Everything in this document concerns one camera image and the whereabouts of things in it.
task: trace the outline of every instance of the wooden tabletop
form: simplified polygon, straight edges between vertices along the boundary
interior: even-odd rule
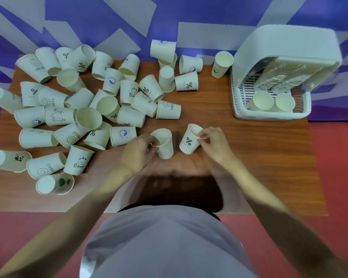
[[[114,63],[117,68],[120,61]],[[149,166],[118,192],[107,212],[116,212],[138,199],[162,197],[164,203],[180,204],[193,202],[201,208],[226,214],[250,213],[250,208],[241,196],[232,178],[214,165],[201,147],[186,155],[179,149],[179,142],[189,123],[202,127],[221,127],[233,152],[250,171],[274,192],[289,208],[302,215],[326,215],[316,158],[311,148],[311,137],[306,119],[289,122],[243,121],[233,116],[230,102],[229,75],[215,79],[211,66],[205,65],[199,73],[199,90],[165,94],[163,100],[182,106],[179,120],[160,120],[147,117],[137,134],[151,133],[158,128],[168,128],[173,133],[174,156],[161,160],[157,156]],[[149,74],[158,80],[159,65],[141,63],[137,82]],[[178,65],[175,70],[179,75]],[[96,93],[103,81],[94,79],[90,71],[81,74],[87,88]],[[16,69],[10,91],[20,95],[21,81],[34,81],[22,70]],[[61,87],[56,78],[45,85],[71,95]],[[0,149],[24,150],[18,142],[21,127],[13,115],[1,114]],[[45,124],[38,128],[56,130]],[[95,151],[84,173],[75,177],[74,189],[63,196],[39,195],[36,181],[27,172],[13,173],[0,170],[0,210],[62,212],[79,201],[114,168],[124,146],[112,148],[108,143],[105,151],[87,146],[80,140],[77,145]],[[62,146],[28,149],[34,158],[65,152]]]

